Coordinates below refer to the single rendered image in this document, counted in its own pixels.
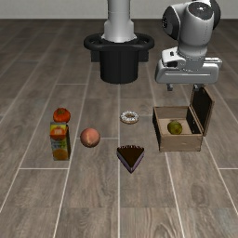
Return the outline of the pink peach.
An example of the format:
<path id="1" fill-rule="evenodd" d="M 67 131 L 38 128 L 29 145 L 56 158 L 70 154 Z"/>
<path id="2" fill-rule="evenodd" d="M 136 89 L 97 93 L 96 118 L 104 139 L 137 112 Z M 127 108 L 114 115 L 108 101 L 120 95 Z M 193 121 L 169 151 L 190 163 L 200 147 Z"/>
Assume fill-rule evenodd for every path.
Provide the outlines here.
<path id="1" fill-rule="evenodd" d="M 93 148 L 99 144 L 100 134 L 94 128 L 86 128 L 80 135 L 82 144 L 88 148 Z"/>

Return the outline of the red tomato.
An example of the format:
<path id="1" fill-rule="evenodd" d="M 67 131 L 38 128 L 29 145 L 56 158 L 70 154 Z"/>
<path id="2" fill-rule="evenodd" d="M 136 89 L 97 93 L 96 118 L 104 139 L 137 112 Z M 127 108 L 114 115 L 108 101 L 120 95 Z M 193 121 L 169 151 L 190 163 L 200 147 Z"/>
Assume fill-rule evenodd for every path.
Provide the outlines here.
<path id="1" fill-rule="evenodd" d="M 71 113 L 65 108 L 57 108 L 53 113 L 53 120 L 56 123 L 68 123 L 71 119 Z"/>

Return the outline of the wooden box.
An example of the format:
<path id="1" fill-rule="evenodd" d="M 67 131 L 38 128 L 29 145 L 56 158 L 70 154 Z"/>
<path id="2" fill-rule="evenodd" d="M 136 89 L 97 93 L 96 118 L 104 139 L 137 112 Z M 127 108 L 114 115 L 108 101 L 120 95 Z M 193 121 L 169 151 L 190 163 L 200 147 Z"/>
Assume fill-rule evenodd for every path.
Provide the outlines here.
<path id="1" fill-rule="evenodd" d="M 172 135 L 167 125 L 177 121 L 182 126 L 179 135 Z M 154 107 L 152 122 L 160 152 L 199 152 L 206 134 L 192 106 Z"/>

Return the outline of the green kiwi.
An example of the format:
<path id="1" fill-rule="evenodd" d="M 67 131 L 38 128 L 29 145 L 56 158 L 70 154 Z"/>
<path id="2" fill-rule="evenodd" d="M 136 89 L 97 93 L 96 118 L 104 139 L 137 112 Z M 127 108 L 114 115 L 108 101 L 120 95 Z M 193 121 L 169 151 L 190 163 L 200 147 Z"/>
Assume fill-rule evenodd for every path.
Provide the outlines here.
<path id="1" fill-rule="evenodd" d="M 167 130 L 172 135 L 179 135 L 182 132 L 182 125 L 178 121 L 171 121 L 167 125 Z"/>

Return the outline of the chocolate cake wedge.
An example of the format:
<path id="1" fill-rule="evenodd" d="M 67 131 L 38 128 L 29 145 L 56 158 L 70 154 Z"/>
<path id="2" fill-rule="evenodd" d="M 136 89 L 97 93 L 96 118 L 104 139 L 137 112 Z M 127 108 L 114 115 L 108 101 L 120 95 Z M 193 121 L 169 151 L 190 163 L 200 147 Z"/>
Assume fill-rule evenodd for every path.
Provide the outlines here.
<path id="1" fill-rule="evenodd" d="M 133 173 L 144 156 L 144 148 L 136 145 L 126 145 L 117 148 L 118 159 L 129 173 Z"/>

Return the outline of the orange juice carton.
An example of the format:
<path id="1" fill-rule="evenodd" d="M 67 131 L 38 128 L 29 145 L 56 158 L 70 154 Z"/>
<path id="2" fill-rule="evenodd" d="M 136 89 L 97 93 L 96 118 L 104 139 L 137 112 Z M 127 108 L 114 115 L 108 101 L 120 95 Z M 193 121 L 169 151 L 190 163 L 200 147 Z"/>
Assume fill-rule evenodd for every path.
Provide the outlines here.
<path id="1" fill-rule="evenodd" d="M 49 137 L 53 159 L 67 161 L 71 155 L 69 127 L 66 123 L 50 123 Z"/>

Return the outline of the white sprinkled donut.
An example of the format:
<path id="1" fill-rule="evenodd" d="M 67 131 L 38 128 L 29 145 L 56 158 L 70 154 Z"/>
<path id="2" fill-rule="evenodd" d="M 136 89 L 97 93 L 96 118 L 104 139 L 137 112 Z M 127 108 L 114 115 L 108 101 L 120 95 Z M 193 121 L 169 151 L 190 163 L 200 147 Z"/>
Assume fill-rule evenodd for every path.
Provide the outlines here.
<path id="1" fill-rule="evenodd" d="M 132 125 L 139 120 L 139 115 L 133 111 L 124 111 L 120 115 L 120 120 L 125 124 Z"/>

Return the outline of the wooden box lid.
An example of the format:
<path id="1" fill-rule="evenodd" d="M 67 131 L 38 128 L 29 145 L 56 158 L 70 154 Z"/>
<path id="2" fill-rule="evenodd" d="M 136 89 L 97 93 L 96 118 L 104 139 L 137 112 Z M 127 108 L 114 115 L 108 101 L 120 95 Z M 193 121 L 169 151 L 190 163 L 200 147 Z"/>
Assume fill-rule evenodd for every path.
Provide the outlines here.
<path id="1" fill-rule="evenodd" d="M 215 101 L 206 87 L 202 86 L 198 91 L 193 90 L 186 115 L 186 120 L 193 134 L 206 136 L 214 103 Z"/>

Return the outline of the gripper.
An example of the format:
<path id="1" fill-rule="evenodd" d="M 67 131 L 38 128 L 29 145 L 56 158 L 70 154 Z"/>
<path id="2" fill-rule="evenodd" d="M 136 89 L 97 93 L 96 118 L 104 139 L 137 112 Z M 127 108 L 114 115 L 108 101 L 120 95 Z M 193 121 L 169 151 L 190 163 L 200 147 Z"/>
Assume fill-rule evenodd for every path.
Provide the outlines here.
<path id="1" fill-rule="evenodd" d="M 173 91 L 172 84 L 193 84 L 193 91 L 199 91 L 204 84 L 214 84 L 222 65 L 219 58 L 181 57 L 178 48 L 162 51 L 155 70 L 155 81 L 166 84 L 167 91 Z"/>

